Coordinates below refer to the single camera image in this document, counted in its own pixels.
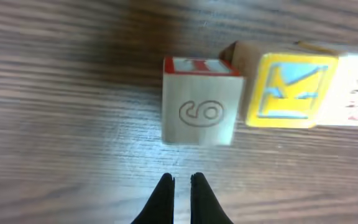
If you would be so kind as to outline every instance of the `alphabet block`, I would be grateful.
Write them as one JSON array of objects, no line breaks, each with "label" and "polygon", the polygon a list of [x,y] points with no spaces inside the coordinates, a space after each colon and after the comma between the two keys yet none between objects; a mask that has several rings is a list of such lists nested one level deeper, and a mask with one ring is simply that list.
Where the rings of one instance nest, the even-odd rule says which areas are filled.
[{"label": "alphabet block", "polygon": [[246,125],[311,128],[336,71],[337,57],[295,44],[238,41],[232,64],[247,79]]},{"label": "alphabet block", "polygon": [[299,45],[329,52],[339,59],[332,84],[318,114],[318,124],[358,126],[358,47],[317,42],[300,42]]},{"label": "alphabet block", "polygon": [[230,145],[243,86],[239,72],[223,60],[166,57],[163,141]]}]

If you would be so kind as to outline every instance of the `white block face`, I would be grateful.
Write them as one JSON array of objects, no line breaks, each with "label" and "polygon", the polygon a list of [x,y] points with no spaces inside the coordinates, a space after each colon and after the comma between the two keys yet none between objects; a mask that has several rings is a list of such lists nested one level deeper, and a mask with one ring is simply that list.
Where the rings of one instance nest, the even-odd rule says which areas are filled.
[{"label": "white block face", "polygon": [[242,77],[164,75],[163,141],[230,145],[243,84]]},{"label": "white block face", "polygon": [[340,59],[318,124],[358,126],[358,55]]}]

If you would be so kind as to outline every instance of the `wooden cube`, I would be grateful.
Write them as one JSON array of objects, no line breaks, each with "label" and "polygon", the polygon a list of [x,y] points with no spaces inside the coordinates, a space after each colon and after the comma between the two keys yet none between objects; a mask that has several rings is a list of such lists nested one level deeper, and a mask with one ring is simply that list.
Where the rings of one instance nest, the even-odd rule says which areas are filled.
[{"label": "wooden cube", "polygon": [[329,52],[339,59],[330,89],[321,105],[320,125],[358,126],[358,47],[300,42],[300,46]]},{"label": "wooden cube", "polygon": [[247,79],[246,125],[311,128],[336,71],[337,57],[295,44],[238,41],[232,65]]},{"label": "wooden cube", "polygon": [[168,144],[230,145],[244,79],[218,59],[166,57],[162,139]]}]

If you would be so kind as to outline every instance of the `red marking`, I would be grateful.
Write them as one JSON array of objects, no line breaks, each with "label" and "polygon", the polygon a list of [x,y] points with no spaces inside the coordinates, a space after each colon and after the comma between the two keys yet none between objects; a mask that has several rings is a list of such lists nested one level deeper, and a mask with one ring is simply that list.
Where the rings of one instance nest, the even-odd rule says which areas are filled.
[{"label": "red marking", "polygon": [[173,57],[165,57],[164,63],[165,63],[165,68],[164,68],[165,73],[169,73],[169,74],[175,73],[175,68],[173,67]]},{"label": "red marking", "polygon": [[240,72],[232,67],[227,61],[220,60],[224,66],[226,66],[230,72],[228,73],[218,73],[218,72],[212,72],[209,70],[208,66],[205,64],[207,59],[195,59],[195,58],[189,58],[193,62],[193,66],[196,68],[192,72],[178,72],[175,71],[175,66],[173,64],[173,57],[167,56],[164,60],[164,73],[167,74],[175,74],[175,75],[205,75],[205,76],[240,76]]},{"label": "red marking", "polygon": [[200,72],[209,72],[210,69],[206,66],[206,60],[190,60],[193,63],[193,66],[196,68],[195,70]]}]

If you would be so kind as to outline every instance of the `wooden table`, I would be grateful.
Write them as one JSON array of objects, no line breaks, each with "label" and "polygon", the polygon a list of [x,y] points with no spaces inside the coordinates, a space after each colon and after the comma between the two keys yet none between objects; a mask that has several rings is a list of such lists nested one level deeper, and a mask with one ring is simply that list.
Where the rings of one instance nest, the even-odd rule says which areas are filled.
[{"label": "wooden table", "polygon": [[161,143],[162,57],[238,39],[358,44],[358,1],[0,0],[0,223],[130,223],[164,172],[175,223],[195,172],[235,223],[358,223],[358,128]]}]

